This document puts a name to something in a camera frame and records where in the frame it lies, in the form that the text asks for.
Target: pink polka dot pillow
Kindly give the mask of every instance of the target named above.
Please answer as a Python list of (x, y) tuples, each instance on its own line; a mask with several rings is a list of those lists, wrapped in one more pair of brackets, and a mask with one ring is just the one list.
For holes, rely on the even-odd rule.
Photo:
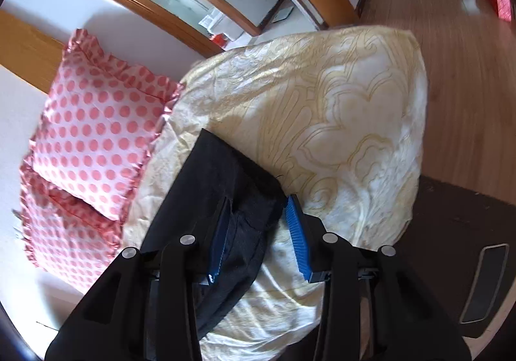
[(78, 29), (63, 51), (35, 133), (34, 170), (123, 223), (182, 88), (104, 54), (95, 36)]
[(34, 265), (85, 293), (115, 257), (120, 225), (43, 179), (31, 159), (20, 168), (25, 252)]

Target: silver rivet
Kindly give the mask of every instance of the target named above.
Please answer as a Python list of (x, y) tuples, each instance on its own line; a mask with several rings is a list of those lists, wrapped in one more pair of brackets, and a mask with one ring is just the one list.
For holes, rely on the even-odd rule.
[(122, 250), (122, 257), (130, 259), (136, 255), (136, 249), (133, 247), (126, 247)]
[(190, 244), (192, 244), (193, 242), (195, 242), (195, 236), (192, 236), (192, 235), (184, 235), (182, 236), (180, 239), (179, 239), (179, 242), (181, 244), (184, 244), (185, 246), (188, 246)]
[(333, 233), (325, 233), (323, 236), (322, 236), (322, 239), (326, 242), (326, 243), (336, 243), (337, 240), (339, 239), (337, 237), (337, 235), (334, 235)]
[(396, 254), (396, 249), (392, 246), (382, 246), (382, 253), (385, 256), (394, 256)]

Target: brown wood floor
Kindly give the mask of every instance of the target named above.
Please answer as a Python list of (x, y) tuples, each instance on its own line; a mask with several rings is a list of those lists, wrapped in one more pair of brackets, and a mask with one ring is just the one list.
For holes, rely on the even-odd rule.
[(421, 44), (423, 174), (516, 204), (514, 25), (487, 0), (367, 0), (361, 22), (412, 30)]

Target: folded black fabric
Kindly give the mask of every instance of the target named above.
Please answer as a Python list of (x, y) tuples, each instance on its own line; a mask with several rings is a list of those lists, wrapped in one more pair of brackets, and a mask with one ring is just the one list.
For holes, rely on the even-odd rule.
[(188, 234), (198, 219), (212, 216), (221, 200), (230, 203), (229, 229), (216, 282), (194, 286), (199, 339), (233, 308), (255, 280), (268, 236), (286, 197), (270, 173), (206, 130), (202, 130), (159, 208), (141, 246), (163, 249)]

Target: bedspread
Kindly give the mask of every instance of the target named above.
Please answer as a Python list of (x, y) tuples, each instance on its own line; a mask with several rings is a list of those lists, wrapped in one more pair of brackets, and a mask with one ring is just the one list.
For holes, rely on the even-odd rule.
[[(277, 176), (303, 210), (355, 246), (393, 244), (411, 218), (427, 79), (410, 32), (290, 35), (204, 61), (156, 143), (124, 228), (139, 246), (206, 128)], [(257, 279), (201, 340), (209, 360), (269, 360), (319, 322), (323, 287), (298, 272), (284, 220)]]

